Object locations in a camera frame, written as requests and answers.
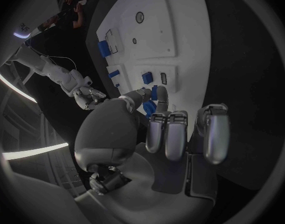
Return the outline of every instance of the light strip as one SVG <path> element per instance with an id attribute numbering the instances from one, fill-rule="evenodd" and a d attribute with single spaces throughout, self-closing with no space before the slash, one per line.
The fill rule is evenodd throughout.
<path id="1" fill-rule="evenodd" d="M 58 148 L 63 148 L 66 146 L 68 146 L 68 143 L 62 143 L 62 144 L 58 144 L 58 145 L 54 145 L 50 147 L 32 149 L 28 151 L 10 152 L 10 153 L 2 153 L 2 154 L 6 160 L 12 160 L 12 159 L 18 159 L 18 158 L 26 158 L 26 157 L 41 154 L 41 153 L 46 153 L 46 152 L 49 152 L 49 151 L 52 151 Z"/>
<path id="2" fill-rule="evenodd" d="M 14 91 L 16 91 L 17 93 L 19 93 L 20 95 L 28 98 L 29 100 L 37 103 L 37 101 L 35 101 L 35 99 L 33 97 L 30 97 L 29 95 L 27 95 L 26 93 L 22 92 L 21 90 L 19 90 L 18 88 L 16 88 L 15 86 L 13 86 L 9 81 L 7 81 L 1 74 L 0 74 L 0 80 L 3 81 L 7 86 L 9 86 L 11 89 L 13 89 Z"/>
<path id="3" fill-rule="evenodd" d="M 30 36 L 30 34 L 27 35 L 27 36 L 22 36 L 22 35 L 19 35 L 19 34 L 16 33 L 16 32 L 14 32 L 14 36 L 25 39 L 25 38 L 28 38 L 28 37 Z"/>

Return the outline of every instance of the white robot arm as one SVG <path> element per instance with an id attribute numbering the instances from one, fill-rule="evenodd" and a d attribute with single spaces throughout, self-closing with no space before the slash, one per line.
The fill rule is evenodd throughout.
<path id="1" fill-rule="evenodd" d="M 77 104 L 84 110 L 93 110 L 106 95 L 90 87 L 92 80 L 77 70 L 68 71 L 57 66 L 46 56 L 38 56 L 31 48 L 22 44 L 9 61 L 17 61 L 29 67 L 41 76 L 49 77 L 60 85 L 62 90 L 70 97 L 74 97 Z"/>

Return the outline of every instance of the person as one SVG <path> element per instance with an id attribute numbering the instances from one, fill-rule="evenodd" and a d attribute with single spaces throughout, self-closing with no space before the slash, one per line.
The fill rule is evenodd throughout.
<path id="1" fill-rule="evenodd" d="M 81 27 L 84 24 L 83 6 L 78 1 L 65 0 L 62 11 L 42 23 L 38 30 L 43 32 L 52 24 L 65 31 Z"/>

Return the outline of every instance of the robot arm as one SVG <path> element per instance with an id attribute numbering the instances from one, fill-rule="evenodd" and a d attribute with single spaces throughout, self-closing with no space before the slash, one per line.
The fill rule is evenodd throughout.
<path id="1" fill-rule="evenodd" d="M 33 50 L 22 44 L 16 54 L 9 61 L 18 61 L 29 67 L 41 76 L 49 77 L 60 85 L 62 90 L 70 97 L 74 97 L 77 104 L 84 110 L 93 110 L 106 95 L 90 87 L 92 80 L 85 77 L 77 70 L 67 69 L 54 65 L 46 56 L 38 56 Z"/>

